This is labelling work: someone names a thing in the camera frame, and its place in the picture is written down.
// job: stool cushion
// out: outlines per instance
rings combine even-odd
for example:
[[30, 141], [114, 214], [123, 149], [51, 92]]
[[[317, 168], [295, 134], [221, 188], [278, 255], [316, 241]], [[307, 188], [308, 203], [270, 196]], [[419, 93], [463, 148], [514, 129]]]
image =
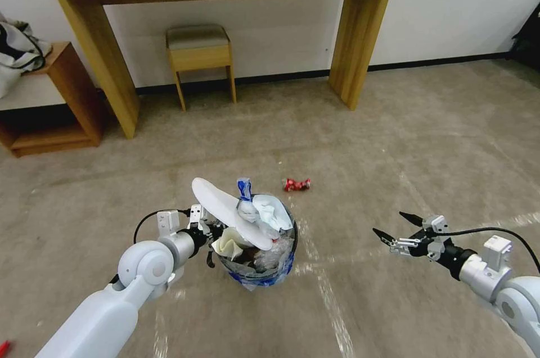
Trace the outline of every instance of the stool cushion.
[[226, 46], [229, 44], [225, 30], [219, 25], [185, 26], [167, 30], [170, 50]]

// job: black baseboard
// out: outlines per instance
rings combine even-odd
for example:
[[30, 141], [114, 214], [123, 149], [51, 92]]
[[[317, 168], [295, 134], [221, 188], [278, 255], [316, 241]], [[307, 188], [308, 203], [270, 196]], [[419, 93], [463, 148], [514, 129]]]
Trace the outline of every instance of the black baseboard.
[[[459, 62], [469, 62], [469, 61], [479, 61], [479, 60], [495, 60], [506, 58], [508, 55], [507, 52], [493, 53], [493, 54], [480, 54], [474, 56], [463, 56], [463, 57], [451, 57], [445, 59], [435, 59], [435, 60], [422, 60], [422, 61], [408, 61], [408, 62], [395, 62], [393, 64], [380, 64], [380, 65], [370, 65], [368, 67], [368, 72], [370, 71], [383, 71], [383, 70], [393, 70], [401, 68], [417, 68], [423, 66], [431, 65], [443, 65], [443, 64], [457, 64]], [[293, 79], [305, 79], [305, 78], [320, 78], [328, 77], [330, 75], [330, 70], [315, 70], [315, 71], [301, 71], [296, 73], [287, 73], [287, 74], [272, 74], [272, 75], [258, 75], [256, 77], [242, 77], [236, 78], [235, 82], [237, 85], [246, 85], [246, 84], [256, 84], [256, 83], [266, 83], [266, 82], [279, 82]], [[204, 91], [215, 91], [219, 89], [228, 89], [228, 84], [224, 79], [215, 79], [209, 81], [200, 81], [200, 82], [187, 82], [182, 84], [182, 91], [187, 93], [189, 92], [204, 92]], [[136, 88], [138, 95], [151, 95], [157, 93], [173, 93], [176, 92], [175, 84], [167, 85], [156, 85], [156, 86], [147, 86]]]
[[506, 58], [508, 52], [493, 53], [493, 54], [479, 54], [474, 56], [463, 56], [463, 57], [450, 57], [445, 59], [435, 59], [435, 60], [422, 60], [422, 61], [407, 61], [407, 62], [395, 62], [393, 64], [380, 64], [380, 65], [370, 65], [368, 71], [384, 71], [391, 69], [400, 69], [400, 68], [417, 68], [421, 66], [431, 66], [431, 65], [444, 65], [444, 64], [458, 64], [459, 62], [470, 62], [470, 61], [479, 61], [479, 60], [498, 60]]

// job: wooden stool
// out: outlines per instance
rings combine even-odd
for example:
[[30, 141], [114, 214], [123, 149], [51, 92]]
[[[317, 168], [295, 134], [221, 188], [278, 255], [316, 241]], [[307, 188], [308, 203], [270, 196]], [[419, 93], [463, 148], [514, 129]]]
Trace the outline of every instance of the wooden stool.
[[167, 31], [166, 41], [182, 110], [186, 110], [186, 103], [180, 85], [180, 71], [226, 67], [232, 101], [236, 103], [231, 40], [221, 26], [201, 25], [171, 29]]

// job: red object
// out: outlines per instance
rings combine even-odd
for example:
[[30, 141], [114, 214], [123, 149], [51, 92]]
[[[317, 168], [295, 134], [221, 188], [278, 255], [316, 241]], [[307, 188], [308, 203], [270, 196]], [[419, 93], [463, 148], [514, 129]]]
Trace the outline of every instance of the red object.
[[4, 344], [0, 345], [0, 358], [6, 356], [6, 352], [10, 349], [10, 345], [9, 341], [4, 341]]
[[302, 182], [296, 182], [291, 178], [283, 180], [283, 190], [285, 192], [292, 192], [297, 190], [308, 190], [311, 186], [311, 179], [306, 179]]

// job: black cable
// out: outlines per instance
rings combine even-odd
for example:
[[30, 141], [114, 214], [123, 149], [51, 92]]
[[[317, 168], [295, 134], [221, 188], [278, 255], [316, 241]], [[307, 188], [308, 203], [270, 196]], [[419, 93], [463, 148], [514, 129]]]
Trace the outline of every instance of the black cable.
[[142, 218], [141, 221], [139, 221], [139, 224], [137, 225], [137, 227], [135, 227], [135, 232], [133, 233], [133, 244], [136, 244], [136, 243], [137, 243], [137, 233], [139, 233], [139, 229], [141, 228], [142, 224], [146, 221], [146, 219], [148, 219], [149, 217], [155, 216], [155, 215], [158, 214], [159, 212], [164, 212], [164, 211], [167, 211], [167, 210], [176, 210], [178, 213], [183, 213], [183, 214], [185, 214], [186, 217], [189, 217], [189, 216], [190, 216], [190, 211], [191, 211], [191, 209], [185, 209], [185, 210], [179, 210], [179, 209], [162, 209], [162, 210], [155, 211], [155, 212], [152, 212], [152, 213], [147, 214], [146, 216], [144, 216], [144, 217]]
[[449, 236], [450, 237], [450, 236], [455, 236], [455, 235], [471, 234], [471, 233], [476, 233], [476, 232], [481, 232], [481, 231], [502, 231], [502, 232], [511, 234], [514, 237], [516, 237], [525, 246], [525, 248], [529, 252], [530, 256], [532, 257], [532, 259], [534, 261], [534, 264], [536, 265], [536, 269], [538, 270], [538, 273], [540, 273], [540, 262], [538, 262], [538, 258], [534, 254], [533, 249], [530, 247], [530, 245], [525, 241], [525, 239], [523, 237], [521, 237], [518, 233], [515, 233], [515, 232], [513, 232], [511, 230], [502, 229], [500, 227], [479, 227], [477, 229], [469, 229], [469, 230], [463, 230], [463, 231], [453, 231], [453, 232], [449, 232], [449, 233], [429, 232], [429, 233], [426, 233], [426, 234], [427, 234], [428, 237], [440, 237], [440, 236]]

